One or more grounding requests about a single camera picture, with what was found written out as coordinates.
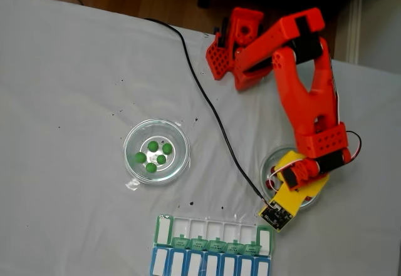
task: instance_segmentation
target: petri dish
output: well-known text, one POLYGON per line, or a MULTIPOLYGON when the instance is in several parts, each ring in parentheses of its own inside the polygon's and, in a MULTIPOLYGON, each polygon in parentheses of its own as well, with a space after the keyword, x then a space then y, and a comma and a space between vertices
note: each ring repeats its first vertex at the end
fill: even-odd
MULTIPOLYGON (((261 186, 263 189, 264 196, 267 198, 267 200, 271 200, 274 197, 274 195, 276 194, 276 192, 273 189, 268 188, 266 186, 266 181, 271 174, 271 168, 276 166, 278 161, 289 151, 296 151, 296 148, 293 146, 279 146, 278 148, 275 148, 268 156, 266 156, 262 162, 261 172, 260 172, 260 181, 261 181, 261 186)), ((273 181, 275 189, 278 190, 279 187, 281 186, 282 182, 278 179, 278 177, 275 177, 275 176, 271 177, 270 180, 273 181)), ((317 200, 318 197, 319 197, 319 194, 317 194, 317 196, 315 196, 315 197, 306 198, 304 200, 304 202, 302 203, 300 209, 309 207, 311 204, 313 204, 317 200)))
POLYGON ((146 120, 135 126, 127 135, 124 142, 124 162, 128 172, 142 183, 165 184, 182 175, 189 165, 189 140, 184 132, 173 122, 160 119, 146 120), (156 141, 159 144, 157 151, 148 149, 148 144, 156 141), (165 143, 172 145, 172 152, 168 155, 162 151, 165 143), (144 163, 133 160, 136 153, 146 155, 144 163), (164 155, 164 164, 157 162, 157 157, 164 155), (146 170, 146 164, 154 163, 157 167, 154 173, 146 170))

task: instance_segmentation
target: white fabric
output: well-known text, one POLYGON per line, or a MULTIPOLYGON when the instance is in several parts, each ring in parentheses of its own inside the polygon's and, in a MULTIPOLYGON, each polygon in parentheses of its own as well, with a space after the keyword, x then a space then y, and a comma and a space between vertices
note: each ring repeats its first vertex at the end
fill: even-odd
MULTIPOLYGON (((0 17, 0 275, 148 275, 161 213, 262 223, 261 201, 234 166, 175 33, 51 0, 0 0, 0 17), (189 174, 133 192, 123 141, 154 117, 189 137, 189 174)), ((214 81, 204 59, 214 37, 181 31, 260 187, 263 158, 293 142, 274 77, 237 93, 232 76, 214 81)), ((401 78, 335 61, 333 69, 341 120, 362 136, 362 151, 276 235, 272 275, 395 275, 401 78)), ((298 71, 310 82, 312 64, 298 71)))

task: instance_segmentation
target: wall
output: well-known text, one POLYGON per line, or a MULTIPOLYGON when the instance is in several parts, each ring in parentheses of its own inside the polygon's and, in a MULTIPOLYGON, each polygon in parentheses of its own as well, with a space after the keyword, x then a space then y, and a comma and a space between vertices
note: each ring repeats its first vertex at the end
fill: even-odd
POLYGON ((334 58, 401 74, 401 0, 359 1, 339 17, 334 58))

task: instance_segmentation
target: clear plastic dish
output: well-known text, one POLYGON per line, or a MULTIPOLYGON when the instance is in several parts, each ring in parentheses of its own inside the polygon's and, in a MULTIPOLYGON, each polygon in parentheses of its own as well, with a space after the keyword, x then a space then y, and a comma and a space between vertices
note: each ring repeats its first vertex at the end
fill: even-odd
POLYGON ((146 120, 135 126, 125 139, 124 161, 131 176, 140 182, 164 184, 177 178, 187 168, 189 140, 184 132, 171 121, 146 120), (155 152, 148 149, 151 141, 159 144, 159 149, 155 152), (172 152, 168 155, 162 151, 162 146, 166 143, 172 145, 172 152), (138 152, 146 155, 145 163, 138 163, 132 159, 138 152), (159 155, 166 157, 166 162, 162 165, 157 162, 159 155), (147 163, 154 163, 157 167, 156 172, 148 172, 147 163))

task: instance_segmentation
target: green ball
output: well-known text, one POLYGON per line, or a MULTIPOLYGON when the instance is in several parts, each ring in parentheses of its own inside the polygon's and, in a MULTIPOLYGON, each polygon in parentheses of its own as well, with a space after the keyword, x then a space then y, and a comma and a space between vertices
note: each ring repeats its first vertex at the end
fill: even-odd
POLYGON ((163 153, 165 153, 166 155, 171 154, 171 152, 173 152, 173 146, 169 143, 165 143, 163 145, 163 153))
POLYGON ((137 163, 144 163, 146 161, 146 155, 142 152, 138 152, 137 154, 135 154, 134 156, 134 160, 137 163))
POLYGON ((148 143, 148 149, 151 152, 156 152, 159 149, 159 144, 152 140, 150 143, 148 143))
POLYGON ((157 167, 156 167, 156 165, 154 164, 154 163, 148 163, 147 165, 146 165, 146 170, 149 172, 149 173, 154 173, 156 170, 157 170, 157 167))
POLYGON ((159 165, 163 165, 163 164, 165 163, 165 156, 164 156, 164 155, 159 155, 159 156, 156 158, 156 160, 157 160, 157 163, 158 163, 159 165))

